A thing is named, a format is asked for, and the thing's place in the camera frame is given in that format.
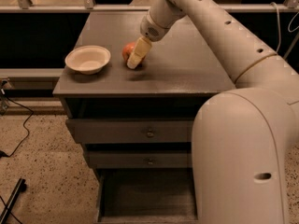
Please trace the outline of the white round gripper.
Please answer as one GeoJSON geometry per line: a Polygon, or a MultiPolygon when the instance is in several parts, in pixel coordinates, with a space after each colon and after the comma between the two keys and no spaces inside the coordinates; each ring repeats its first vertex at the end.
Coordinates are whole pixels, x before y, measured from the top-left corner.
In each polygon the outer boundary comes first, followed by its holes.
{"type": "Polygon", "coordinates": [[[169,31],[169,21],[165,16],[154,16],[149,12],[144,16],[140,24],[140,33],[143,35],[135,42],[127,66],[136,69],[150,52],[151,42],[157,42],[164,38],[169,31]]]}

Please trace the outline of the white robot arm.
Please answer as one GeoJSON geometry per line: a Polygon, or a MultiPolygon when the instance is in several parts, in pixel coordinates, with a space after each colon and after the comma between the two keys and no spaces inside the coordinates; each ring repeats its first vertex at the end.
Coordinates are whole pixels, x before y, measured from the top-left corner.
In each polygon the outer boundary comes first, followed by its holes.
{"type": "Polygon", "coordinates": [[[200,224],[289,224],[288,149],[299,140],[299,75],[213,0],[157,0],[127,62],[187,16],[235,84],[199,109],[192,173],[200,224]]]}

